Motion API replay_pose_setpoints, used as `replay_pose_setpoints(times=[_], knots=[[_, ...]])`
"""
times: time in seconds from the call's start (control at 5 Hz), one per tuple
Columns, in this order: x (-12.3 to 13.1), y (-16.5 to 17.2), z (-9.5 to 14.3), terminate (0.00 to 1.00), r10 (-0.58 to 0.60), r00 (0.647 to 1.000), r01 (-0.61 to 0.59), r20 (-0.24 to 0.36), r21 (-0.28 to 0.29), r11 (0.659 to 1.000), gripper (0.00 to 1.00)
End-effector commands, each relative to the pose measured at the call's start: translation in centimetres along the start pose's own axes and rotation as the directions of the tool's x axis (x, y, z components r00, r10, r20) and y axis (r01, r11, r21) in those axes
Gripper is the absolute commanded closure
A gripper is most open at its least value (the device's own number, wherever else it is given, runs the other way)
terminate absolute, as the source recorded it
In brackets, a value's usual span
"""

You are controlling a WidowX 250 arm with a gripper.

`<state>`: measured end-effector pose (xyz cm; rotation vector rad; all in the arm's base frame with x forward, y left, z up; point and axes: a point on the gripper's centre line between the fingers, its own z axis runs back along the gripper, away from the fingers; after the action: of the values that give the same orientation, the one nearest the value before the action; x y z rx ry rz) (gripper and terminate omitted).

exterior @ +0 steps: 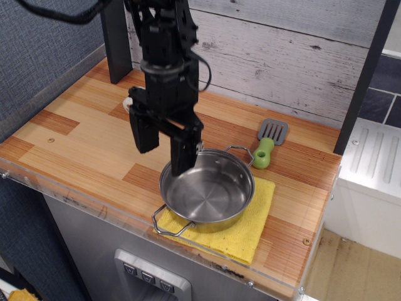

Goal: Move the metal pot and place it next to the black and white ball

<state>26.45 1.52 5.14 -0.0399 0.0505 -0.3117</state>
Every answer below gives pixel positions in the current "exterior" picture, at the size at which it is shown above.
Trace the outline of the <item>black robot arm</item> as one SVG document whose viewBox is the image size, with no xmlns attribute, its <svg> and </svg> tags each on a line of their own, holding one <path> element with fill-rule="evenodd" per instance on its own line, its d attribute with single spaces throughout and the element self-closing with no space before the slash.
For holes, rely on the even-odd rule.
<svg viewBox="0 0 401 301">
<path fill-rule="evenodd" d="M 123 106 L 129 112 L 140 153 L 170 137 L 172 175 L 194 167 L 203 124 L 194 112 L 199 99 L 199 62 L 191 48 L 197 26 L 187 1 L 125 1 L 142 48 L 145 87 L 132 87 Z"/>
</svg>

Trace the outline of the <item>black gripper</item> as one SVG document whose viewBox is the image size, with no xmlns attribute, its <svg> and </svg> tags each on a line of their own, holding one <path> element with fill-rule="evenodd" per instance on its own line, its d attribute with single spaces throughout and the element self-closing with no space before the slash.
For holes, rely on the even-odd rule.
<svg viewBox="0 0 401 301">
<path fill-rule="evenodd" d="M 179 60 L 166 66 L 140 62 L 145 87 L 132 87 L 128 97 L 130 125 L 139 153 L 159 146 L 159 132 L 170 136 L 172 175 L 194 167 L 202 148 L 203 124 L 194 112 L 199 99 L 199 61 Z"/>
</svg>

